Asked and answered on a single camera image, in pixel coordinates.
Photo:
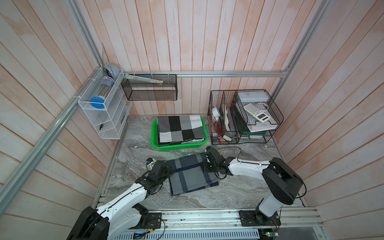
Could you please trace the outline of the navy grey striped scarf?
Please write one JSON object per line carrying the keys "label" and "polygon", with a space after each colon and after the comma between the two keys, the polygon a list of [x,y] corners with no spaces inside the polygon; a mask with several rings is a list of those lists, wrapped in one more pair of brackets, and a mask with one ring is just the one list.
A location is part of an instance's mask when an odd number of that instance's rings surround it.
{"label": "navy grey striped scarf", "polygon": [[214,173],[203,171],[203,163],[206,160],[206,155],[200,153],[168,161],[173,171],[173,175],[169,178],[172,196],[219,185],[220,179]]}

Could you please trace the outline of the black white checkered scarf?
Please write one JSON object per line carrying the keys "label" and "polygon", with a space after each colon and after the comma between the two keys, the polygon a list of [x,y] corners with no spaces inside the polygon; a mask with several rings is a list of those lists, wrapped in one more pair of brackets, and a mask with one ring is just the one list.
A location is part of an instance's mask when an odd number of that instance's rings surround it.
{"label": "black white checkered scarf", "polygon": [[197,144],[207,138],[205,124],[198,115],[160,116],[157,129],[159,146]]}

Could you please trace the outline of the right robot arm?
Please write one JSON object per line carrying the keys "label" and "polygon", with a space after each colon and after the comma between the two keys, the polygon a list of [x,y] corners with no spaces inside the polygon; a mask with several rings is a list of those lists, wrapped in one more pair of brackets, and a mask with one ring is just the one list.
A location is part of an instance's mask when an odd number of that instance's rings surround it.
{"label": "right robot arm", "polygon": [[224,176],[246,176],[263,180],[270,189],[255,210],[255,218],[270,219],[284,205],[292,205],[305,185],[303,179],[282,159],[246,162],[239,158],[224,158],[217,149],[207,147],[203,171]]}

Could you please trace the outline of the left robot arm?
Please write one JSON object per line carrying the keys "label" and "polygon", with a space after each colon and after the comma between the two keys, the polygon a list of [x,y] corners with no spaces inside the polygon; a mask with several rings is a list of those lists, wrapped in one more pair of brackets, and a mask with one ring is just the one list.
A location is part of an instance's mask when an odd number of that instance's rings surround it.
{"label": "left robot arm", "polygon": [[155,161],[125,192],[110,202],[94,209],[85,208],[69,233],[68,240],[112,240],[139,224],[143,213],[140,203],[154,195],[176,167],[168,161]]}

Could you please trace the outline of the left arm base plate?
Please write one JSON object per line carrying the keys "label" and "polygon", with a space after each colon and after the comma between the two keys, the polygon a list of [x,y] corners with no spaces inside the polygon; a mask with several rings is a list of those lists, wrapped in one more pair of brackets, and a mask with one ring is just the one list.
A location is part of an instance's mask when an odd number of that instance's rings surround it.
{"label": "left arm base plate", "polygon": [[144,214],[139,223],[132,227],[132,229],[149,229],[156,230],[162,227],[162,214],[161,213],[146,213]]}

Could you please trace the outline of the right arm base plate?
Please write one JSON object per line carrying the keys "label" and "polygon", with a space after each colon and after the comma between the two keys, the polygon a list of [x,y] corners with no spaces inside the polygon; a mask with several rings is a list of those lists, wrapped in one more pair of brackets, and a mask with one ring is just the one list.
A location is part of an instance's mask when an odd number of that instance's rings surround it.
{"label": "right arm base plate", "polygon": [[280,216],[275,212],[271,217],[267,217],[260,211],[239,211],[239,217],[242,227],[260,227],[272,226],[279,227],[281,225]]}

